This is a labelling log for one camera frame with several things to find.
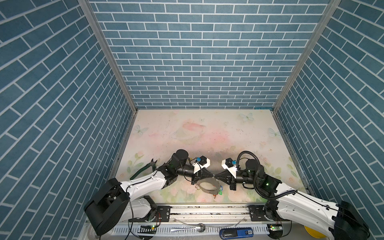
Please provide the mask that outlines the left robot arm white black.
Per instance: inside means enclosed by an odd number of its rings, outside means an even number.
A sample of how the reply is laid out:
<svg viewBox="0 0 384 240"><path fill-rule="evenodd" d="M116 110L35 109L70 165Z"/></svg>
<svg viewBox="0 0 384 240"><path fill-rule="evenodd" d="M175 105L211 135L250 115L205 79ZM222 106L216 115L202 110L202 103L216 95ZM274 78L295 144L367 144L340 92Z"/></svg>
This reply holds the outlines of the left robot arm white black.
<svg viewBox="0 0 384 240"><path fill-rule="evenodd" d="M84 205L92 226L88 237L98 240L109 236L119 222L146 218L156 208L148 193L170 186L178 176L185 176L194 184L208 172L210 164L205 156L191 160L187 151L177 150L149 175L123 182L108 180Z"/></svg>

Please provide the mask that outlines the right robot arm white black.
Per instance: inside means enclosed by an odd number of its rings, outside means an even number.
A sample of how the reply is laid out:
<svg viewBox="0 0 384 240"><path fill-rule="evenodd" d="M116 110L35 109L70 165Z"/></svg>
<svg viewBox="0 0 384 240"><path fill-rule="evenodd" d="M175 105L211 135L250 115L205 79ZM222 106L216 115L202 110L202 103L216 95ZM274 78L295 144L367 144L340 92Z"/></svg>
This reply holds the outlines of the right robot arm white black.
<svg viewBox="0 0 384 240"><path fill-rule="evenodd" d="M237 184L249 185L267 200L264 209L268 219L299 223L330 240L367 240L371 236L354 205L322 200L290 187L268 175L250 151L242 151L236 161L224 160L223 168L223 172L214 175L215 179L227 183L232 190Z"/></svg>

